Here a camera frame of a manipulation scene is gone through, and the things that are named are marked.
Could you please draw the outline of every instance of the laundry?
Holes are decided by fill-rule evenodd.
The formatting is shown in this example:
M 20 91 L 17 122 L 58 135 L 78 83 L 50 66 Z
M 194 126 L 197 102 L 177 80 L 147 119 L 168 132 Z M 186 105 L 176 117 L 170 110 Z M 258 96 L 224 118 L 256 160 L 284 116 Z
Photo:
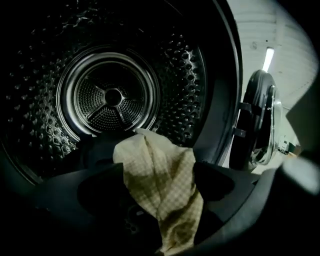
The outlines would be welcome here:
M 204 200 L 196 188 L 192 148 L 145 129 L 115 146 L 123 181 L 135 201 L 158 220 L 164 255 L 194 245 Z

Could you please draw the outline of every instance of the ceiling light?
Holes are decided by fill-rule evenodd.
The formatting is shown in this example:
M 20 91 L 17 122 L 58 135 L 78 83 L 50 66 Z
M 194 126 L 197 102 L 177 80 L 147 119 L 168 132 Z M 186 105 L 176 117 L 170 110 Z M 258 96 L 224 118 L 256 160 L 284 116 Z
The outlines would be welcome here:
M 275 53 L 275 49 L 271 47 L 266 48 L 266 54 L 265 54 L 263 68 L 262 68 L 263 71 L 268 72 L 274 53 Z

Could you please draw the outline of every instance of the stainless steel drum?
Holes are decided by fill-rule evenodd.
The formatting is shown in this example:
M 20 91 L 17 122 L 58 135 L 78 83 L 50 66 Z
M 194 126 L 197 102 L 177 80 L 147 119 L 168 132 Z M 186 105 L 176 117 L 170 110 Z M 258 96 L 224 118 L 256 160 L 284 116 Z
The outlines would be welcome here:
M 165 1 L 150 7 L 57 2 L 17 26 L 2 143 L 32 182 L 54 176 L 84 135 L 141 127 L 180 146 L 195 143 L 208 84 L 192 20 Z

